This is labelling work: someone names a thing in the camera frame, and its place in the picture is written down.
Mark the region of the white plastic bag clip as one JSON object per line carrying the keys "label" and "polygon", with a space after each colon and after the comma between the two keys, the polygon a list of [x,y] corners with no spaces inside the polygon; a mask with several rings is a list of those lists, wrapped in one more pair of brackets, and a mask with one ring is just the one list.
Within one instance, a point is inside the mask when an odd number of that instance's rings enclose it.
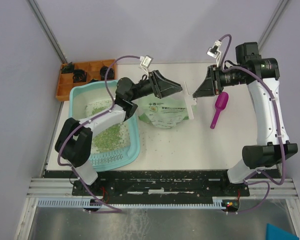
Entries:
{"label": "white plastic bag clip", "polygon": [[189,93],[187,83],[185,81],[182,84],[182,94],[185,101],[188,118],[189,120],[193,120],[195,118],[193,106],[197,105],[197,99],[193,98],[193,96]]}

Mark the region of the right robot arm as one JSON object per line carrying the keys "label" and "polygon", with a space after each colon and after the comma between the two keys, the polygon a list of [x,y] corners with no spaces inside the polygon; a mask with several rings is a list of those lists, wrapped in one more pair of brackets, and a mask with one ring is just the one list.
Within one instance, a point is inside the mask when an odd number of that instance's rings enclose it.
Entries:
{"label": "right robot arm", "polygon": [[207,68],[203,83],[192,96],[213,97],[228,86],[247,86],[257,122],[257,143],[242,148],[242,159],[227,170],[227,178],[219,183],[221,193],[230,196],[253,173],[264,174],[264,168],[285,165],[298,152],[298,145],[290,142],[283,122],[278,61],[263,58],[256,42],[245,42],[235,48],[237,63],[224,69],[220,61],[221,45],[222,41],[216,40],[208,49],[207,54],[215,58],[216,64]]}

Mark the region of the magenta plastic litter scoop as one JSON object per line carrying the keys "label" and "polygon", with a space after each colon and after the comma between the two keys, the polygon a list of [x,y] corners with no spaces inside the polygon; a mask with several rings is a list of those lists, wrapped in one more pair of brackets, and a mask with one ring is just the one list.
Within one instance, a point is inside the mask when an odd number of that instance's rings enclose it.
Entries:
{"label": "magenta plastic litter scoop", "polygon": [[214,104],[215,113],[210,124],[210,129],[214,129],[217,125],[220,113],[227,107],[229,100],[229,94],[227,92],[221,92]]}

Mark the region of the green cat litter bag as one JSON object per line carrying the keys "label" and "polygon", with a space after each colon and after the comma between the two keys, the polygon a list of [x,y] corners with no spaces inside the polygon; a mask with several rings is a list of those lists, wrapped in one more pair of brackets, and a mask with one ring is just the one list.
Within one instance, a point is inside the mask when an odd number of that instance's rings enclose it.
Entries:
{"label": "green cat litter bag", "polygon": [[138,118],[149,125],[161,129],[171,129],[189,120],[186,103],[171,96],[157,98],[153,94],[137,101]]}

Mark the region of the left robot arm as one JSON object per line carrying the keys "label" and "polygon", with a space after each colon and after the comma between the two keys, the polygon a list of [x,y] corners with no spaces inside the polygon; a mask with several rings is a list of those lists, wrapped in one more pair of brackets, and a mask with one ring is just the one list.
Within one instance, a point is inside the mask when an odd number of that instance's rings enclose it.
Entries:
{"label": "left robot arm", "polygon": [[96,195],[101,189],[98,174],[89,161],[92,140],[108,128],[131,118],[138,106],[133,101],[148,95],[162,99],[183,90],[181,84],[165,78],[158,70],[134,83],[130,78],[118,80],[111,107],[91,116],[76,120],[68,118],[57,138],[54,149],[58,157],[67,160],[74,173],[84,182],[83,189]]}

